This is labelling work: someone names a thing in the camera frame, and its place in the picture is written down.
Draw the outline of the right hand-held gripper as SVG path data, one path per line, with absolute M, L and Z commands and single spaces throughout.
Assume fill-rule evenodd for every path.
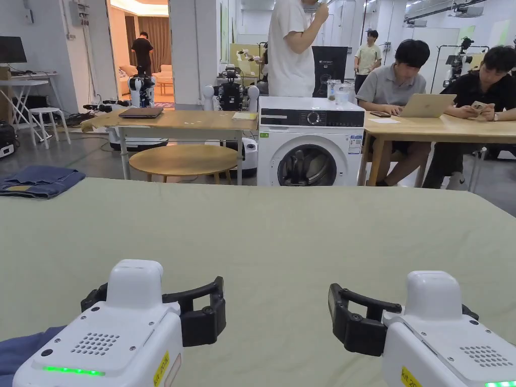
M 382 356 L 387 386 L 515 386 L 515 346 L 478 322 L 446 272 L 410 272 L 403 307 L 332 283 L 328 307 L 347 351 Z

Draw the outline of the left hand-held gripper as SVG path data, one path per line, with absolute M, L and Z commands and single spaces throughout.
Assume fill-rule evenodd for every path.
M 162 296 L 160 263 L 122 260 L 81 315 L 17 370 L 13 386 L 172 386 L 182 346 L 211 345 L 226 327 L 224 279 Z M 209 305 L 194 309 L 196 299 Z

